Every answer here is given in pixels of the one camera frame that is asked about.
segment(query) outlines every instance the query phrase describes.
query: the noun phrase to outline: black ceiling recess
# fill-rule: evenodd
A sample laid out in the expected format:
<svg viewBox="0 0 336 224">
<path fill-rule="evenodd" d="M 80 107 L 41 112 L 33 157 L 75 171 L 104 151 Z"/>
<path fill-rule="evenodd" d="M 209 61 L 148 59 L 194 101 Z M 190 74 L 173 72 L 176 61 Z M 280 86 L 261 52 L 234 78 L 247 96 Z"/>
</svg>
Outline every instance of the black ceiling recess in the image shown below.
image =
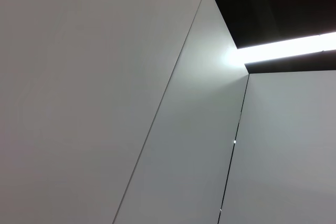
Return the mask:
<svg viewBox="0 0 336 224">
<path fill-rule="evenodd" d="M 320 35 L 336 31 L 336 0 L 215 0 L 237 48 L 262 45 L 281 40 Z M 263 63 L 253 63 L 254 72 L 299 70 L 305 57 L 305 66 L 310 70 L 336 69 L 333 52 L 290 57 Z"/>
</svg>

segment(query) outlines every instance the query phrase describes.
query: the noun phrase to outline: white panel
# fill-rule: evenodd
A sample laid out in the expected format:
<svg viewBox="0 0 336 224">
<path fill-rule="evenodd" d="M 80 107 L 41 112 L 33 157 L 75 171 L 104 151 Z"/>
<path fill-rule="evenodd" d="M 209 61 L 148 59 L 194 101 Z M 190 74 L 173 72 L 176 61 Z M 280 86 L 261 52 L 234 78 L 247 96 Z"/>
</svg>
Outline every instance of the white panel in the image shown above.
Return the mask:
<svg viewBox="0 0 336 224">
<path fill-rule="evenodd" d="M 247 81 L 202 0 L 116 224 L 216 223 Z"/>
<path fill-rule="evenodd" d="M 335 79 L 250 76 L 221 224 L 335 223 Z"/>
<path fill-rule="evenodd" d="M 0 0 L 0 223 L 112 223 L 200 1 Z"/>
</svg>

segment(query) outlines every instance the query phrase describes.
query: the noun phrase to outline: white wall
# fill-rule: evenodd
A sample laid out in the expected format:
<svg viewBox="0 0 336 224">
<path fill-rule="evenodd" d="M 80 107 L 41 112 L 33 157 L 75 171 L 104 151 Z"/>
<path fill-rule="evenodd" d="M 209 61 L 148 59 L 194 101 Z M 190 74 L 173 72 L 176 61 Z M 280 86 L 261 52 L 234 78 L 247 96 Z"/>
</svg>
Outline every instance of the white wall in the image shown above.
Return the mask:
<svg viewBox="0 0 336 224">
<path fill-rule="evenodd" d="M 200 1 L 0 0 L 0 223 L 112 223 Z"/>
<path fill-rule="evenodd" d="M 335 223 L 335 79 L 251 74 L 222 224 Z"/>
<path fill-rule="evenodd" d="M 202 0 L 116 224 L 217 223 L 247 81 L 214 0 Z"/>
</svg>

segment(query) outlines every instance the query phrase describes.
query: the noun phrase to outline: dark ceiling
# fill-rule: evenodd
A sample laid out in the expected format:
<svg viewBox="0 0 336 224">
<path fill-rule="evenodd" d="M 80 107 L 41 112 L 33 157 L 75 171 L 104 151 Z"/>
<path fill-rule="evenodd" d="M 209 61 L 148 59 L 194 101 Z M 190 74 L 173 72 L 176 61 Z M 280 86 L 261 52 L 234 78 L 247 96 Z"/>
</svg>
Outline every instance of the dark ceiling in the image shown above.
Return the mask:
<svg viewBox="0 0 336 224">
<path fill-rule="evenodd" d="M 336 31 L 336 0 L 216 0 L 238 48 Z"/>
</svg>

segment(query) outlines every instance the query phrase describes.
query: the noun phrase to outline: led light strip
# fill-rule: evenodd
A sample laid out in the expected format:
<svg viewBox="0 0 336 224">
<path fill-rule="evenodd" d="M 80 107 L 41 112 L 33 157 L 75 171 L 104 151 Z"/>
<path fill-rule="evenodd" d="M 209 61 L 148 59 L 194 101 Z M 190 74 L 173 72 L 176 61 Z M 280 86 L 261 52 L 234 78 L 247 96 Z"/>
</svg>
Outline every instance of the led light strip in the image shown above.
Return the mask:
<svg viewBox="0 0 336 224">
<path fill-rule="evenodd" d="M 336 33 L 285 40 L 237 50 L 239 61 L 252 63 L 336 49 Z"/>
</svg>

